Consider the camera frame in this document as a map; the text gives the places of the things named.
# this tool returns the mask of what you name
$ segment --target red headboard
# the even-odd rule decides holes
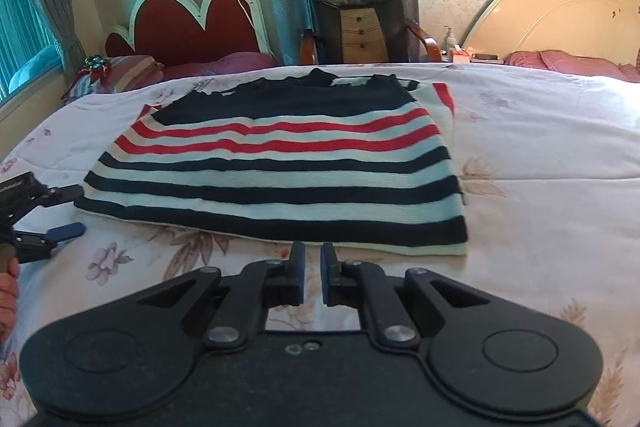
[[[268,52],[258,0],[138,0],[129,29],[116,26],[104,47],[108,57],[151,55],[167,67]]]

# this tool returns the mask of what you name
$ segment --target headboard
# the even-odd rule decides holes
[[[129,28],[112,28],[104,47],[108,57],[151,55],[167,67],[269,52],[258,0],[137,0]]]
[[[640,0],[495,0],[464,47],[500,58],[516,51],[562,50],[636,64]]]

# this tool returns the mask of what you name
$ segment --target black leather chair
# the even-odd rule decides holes
[[[408,35],[441,62],[435,40],[404,16],[402,0],[309,0],[315,32],[302,35],[302,64],[408,62]]]

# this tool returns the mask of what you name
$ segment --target black stripe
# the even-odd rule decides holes
[[[430,150],[408,162],[362,162],[358,160],[225,160],[208,158],[175,163],[155,162],[121,162],[108,152],[100,156],[99,162],[111,169],[130,169],[134,171],[263,171],[263,172],[316,172],[316,171],[356,171],[356,172],[391,172],[395,174],[411,174],[424,168],[436,165],[443,160],[450,160],[449,151],[444,146]]]
[[[224,216],[145,206],[122,206],[117,203],[80,198],[76,206],[95,214],[147,223],[166,223],[179,227],[255,237],[268,241],[309,241],[313,243],[371,243],[399,247],[458,245],[467,240],[465,219],[454,217],[440,223],[398,225],[373,221],[257,221],[245,217]]]
[[[377,187],[216,187],[212,185],[178,185],[151,181],[130,181],[104,178],[89,172],[84,181],[102,192],[122,194],[151,194],[186,200],[216,201],[235,204],[315,204],[315,203],[372,203],[372,204],[421,204],[440,201],[460,192],[458,178],[448,176],[415,188]]]
[[[410,102],[419,107],[398,80],[390,76],[372,76],[362,86],[341,84],[331,87],[314,85],[314,82],[305,82],[304,78],[261,78],[225,93],[190,92],[153,113],[152,118],[162,125],[180,125],[239,117],[254,120],[283,115],[347,117],[395,110]]]

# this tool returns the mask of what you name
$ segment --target red stripe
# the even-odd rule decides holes
[[[271,125],[255,125],[248,126],[242,123],[228,123],[225,125],[198,127],[196,129],[166,129],[162,131],[156,131],[149,129],[142,121],[137,121],[131,127],[135,133],[143,138],[159,138],[162,136],[168,136],[173,138],[192,138],[196,136],[207,136],[211,134],[218,134],[225,131],[234,131],[243,136],[252,134],[267,134],[274,131],[287,131],[295,133],[313,132],[313,131],[343,131],[343,132],[377,132],[394,127],[396,125],[402,125],[409,123],[421,116],[429,116],[429,113],[424,108],[416,107],[405,114],[398,114],[395,116],[386,116],[379,120],[374,120],[361,124],[343,124],[343,123],[331,123],[331,122],[306,122],[306,123],[290,123],[290,122],[276,122]]]
[[[226,149],[233,153],[274,152],[330,152],[347,149],[371,152],[388,152],[418,143],[421,140],[439,134],[434,124],[421,127],[411,133],[398,138],[380,141],[366,141],[353,139],[338,139],[324,142],[290,142],[272,140],[260,144],[236,143],[233,140],[222,139],[215,142],[194,143],[189,145],[135,145],[124,135],[116,140],[116,145],[127,154],[181,154],[186,152],[210,152],[216,149]]]
[[[453,103],[453,98],[451,97],[451,93],[449,92],[449,87],[447,87],[447,84],[443,84],[441,82],[434,82],[433,87],[438,93],[438,96],[440,97],[440,101],[444,105],[449,107],[449,109],[451,110],[451,114],[455,116],[456,105]]]

